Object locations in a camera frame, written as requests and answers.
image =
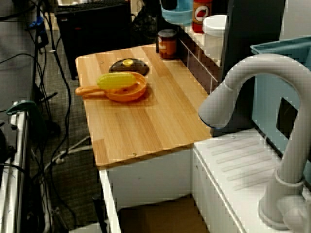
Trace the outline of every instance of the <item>white container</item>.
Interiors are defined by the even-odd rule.
[[[220,60],[225,35],[226,15],[215,15],[203,20],[204,54],[213,59]]]

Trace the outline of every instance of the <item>gray faucet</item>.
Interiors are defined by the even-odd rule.
[[[263,73],[276,75],[291,84],[299,94],[300,107],[281,164],[259,202],[258,214],[274,229],[311,233],[311,199],[305,200],[302,196],[303,171],[311,148],[311,72],[282,55],[248,57],[234,65],[224,81],[205,99],[199,116],[212,128],[226,126],[243,84]]]

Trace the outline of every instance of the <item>yellow knob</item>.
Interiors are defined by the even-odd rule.
[[[125,65],[126,67],[130,67],[133,64],[133,60],[132,59],[125,59],[123,61],[123,65]]]

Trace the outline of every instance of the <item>black toy pot lid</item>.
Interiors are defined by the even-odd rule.
[[[139,59],[127,58],[114,63],[109,69],[109,73],[113,72],[136,72],[142,75],[146,75],[149,71],[149,67],[146,63]]]

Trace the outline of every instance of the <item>white lid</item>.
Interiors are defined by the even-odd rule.
[[[202,29],[206,34],[221,37],[225,31],[226,15],[215,15],[203,20]]]

